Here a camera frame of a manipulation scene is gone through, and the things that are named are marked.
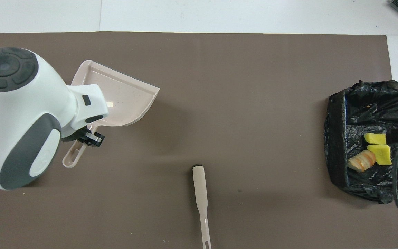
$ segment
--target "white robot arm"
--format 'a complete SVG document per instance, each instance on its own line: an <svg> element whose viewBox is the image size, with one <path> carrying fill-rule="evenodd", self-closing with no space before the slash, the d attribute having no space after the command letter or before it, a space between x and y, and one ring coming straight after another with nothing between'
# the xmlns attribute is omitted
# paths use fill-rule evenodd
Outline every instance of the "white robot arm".
<svg viewBox="0 0 398 249"><path fill-rule="evenodd" d="M0 48L0 189L38 178L60 140L99 146L104 137L86 126L107 115L97 85L67 86L39 55Z"/></svg>

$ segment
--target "white floor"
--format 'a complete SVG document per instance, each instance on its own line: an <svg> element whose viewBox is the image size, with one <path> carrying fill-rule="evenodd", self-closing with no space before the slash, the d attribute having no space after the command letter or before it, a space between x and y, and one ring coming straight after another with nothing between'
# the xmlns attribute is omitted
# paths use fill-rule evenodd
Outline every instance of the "white floor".
<svg viewBox="0 0 398 249"><path fill-rule="evenodd" d="M147 31L388 35L398 81L398 13L388 0L0 0L0 33Z"/></svg>

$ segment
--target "sponge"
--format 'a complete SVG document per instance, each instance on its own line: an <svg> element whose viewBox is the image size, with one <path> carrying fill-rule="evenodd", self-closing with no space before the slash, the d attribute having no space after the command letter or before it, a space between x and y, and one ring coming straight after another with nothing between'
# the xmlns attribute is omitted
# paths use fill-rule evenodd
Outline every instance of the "sponge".
<svg viewBox="0 0 398 249"><path fill-rule="evenodd" d="M391 148L388 145L368 145L367 150L376 155L376 162L380 165L391 165Z"/></svg>
<svg viewBox="0 0 398 249"><path fill-rule="evenodd" d="M387 135L386 134L367 133L367 134L365 134L365 141L370 144L374 144L374 145L386 145L387 144Z"/></svg>

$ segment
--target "dustpan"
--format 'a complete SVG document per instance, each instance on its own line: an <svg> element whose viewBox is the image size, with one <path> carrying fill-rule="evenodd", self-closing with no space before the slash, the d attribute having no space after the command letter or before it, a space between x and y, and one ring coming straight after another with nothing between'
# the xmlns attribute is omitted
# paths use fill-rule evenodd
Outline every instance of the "dustpan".
<svg viewBox="0 0 398 249"><path fill-rule="evenodd" d="M109 115L90 123L92 134L98 126L129 126L142 118L153 104L159 88L91 60L84 61L71 85L96 84L101 88ZM62 159L65 167L76 166L87 144L75 141Z"/></svg>

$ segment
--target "plastic bag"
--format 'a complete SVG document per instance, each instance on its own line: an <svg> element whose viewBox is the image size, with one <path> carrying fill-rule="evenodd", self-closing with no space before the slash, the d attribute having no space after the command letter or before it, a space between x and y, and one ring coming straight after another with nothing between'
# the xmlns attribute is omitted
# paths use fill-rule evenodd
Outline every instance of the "plastic bag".
<svg viewBox="0 0 398 249"><path fill-rule="evenodd" d="M330 96L324 135L331 182L367 200L392 202L392 165L374 165L358 173L347 167L347 159L366 149L365 133L385 133L394 128L398 128L397 81L360 81ZM398 144L389 146L393 157Z"/></svg>

